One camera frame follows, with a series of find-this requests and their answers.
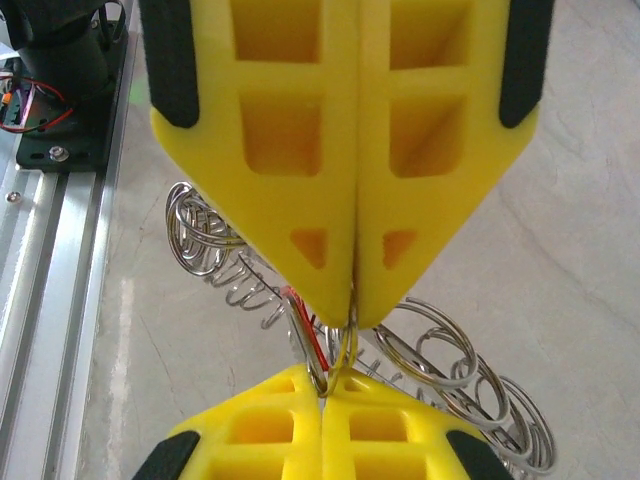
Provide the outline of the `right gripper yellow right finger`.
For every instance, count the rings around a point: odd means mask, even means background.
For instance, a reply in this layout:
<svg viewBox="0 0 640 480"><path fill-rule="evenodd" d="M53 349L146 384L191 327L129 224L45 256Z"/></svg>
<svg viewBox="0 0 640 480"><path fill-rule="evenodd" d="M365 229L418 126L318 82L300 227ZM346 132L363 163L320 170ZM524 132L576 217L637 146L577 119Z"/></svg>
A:
<svg viewBox="0 0 640 480"><path fill-rule="evenodd" d="M514 480L475 427L357 371L322 414L322 480Z"/></svg>

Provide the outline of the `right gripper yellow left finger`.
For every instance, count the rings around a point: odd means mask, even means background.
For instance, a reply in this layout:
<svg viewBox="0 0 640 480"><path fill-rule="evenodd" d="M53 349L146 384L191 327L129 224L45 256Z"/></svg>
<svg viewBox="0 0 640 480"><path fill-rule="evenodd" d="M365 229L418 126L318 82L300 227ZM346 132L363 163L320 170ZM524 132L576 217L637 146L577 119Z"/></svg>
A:
<svg viewBox="0 0 640 480"><path fill-rule="evenodd" d="M175 426L132 480L320 480L321 416L295 365Z"/></svg>

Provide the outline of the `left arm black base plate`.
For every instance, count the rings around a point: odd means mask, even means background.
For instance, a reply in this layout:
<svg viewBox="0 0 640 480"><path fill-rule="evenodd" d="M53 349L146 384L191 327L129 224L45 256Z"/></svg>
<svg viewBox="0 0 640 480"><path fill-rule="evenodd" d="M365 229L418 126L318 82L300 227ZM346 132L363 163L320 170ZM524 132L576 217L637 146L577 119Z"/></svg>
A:
<svg viewBox="0 0 640 480"><path fill-rule="evenodd" d="M90 28L77 41L51 50L26 49L22 59L33 77L22 83L35 91L20 128L16 163L28 170L70 173L100 171L109 161L128 34L105 45ZM59 145L70 156L49 158Z"/></svg>

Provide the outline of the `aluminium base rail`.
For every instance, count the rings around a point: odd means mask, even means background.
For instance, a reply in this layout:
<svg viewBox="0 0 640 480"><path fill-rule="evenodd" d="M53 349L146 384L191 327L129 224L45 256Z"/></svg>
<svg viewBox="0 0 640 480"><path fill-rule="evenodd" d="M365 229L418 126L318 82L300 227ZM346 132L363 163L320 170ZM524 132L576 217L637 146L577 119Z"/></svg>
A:
<svg viewBox="0 0 640 480"><path fill-rule="evenodd" d="M0 136L0 480L77 471L138 39L131 27L104 172L21 170Z"/></svg>

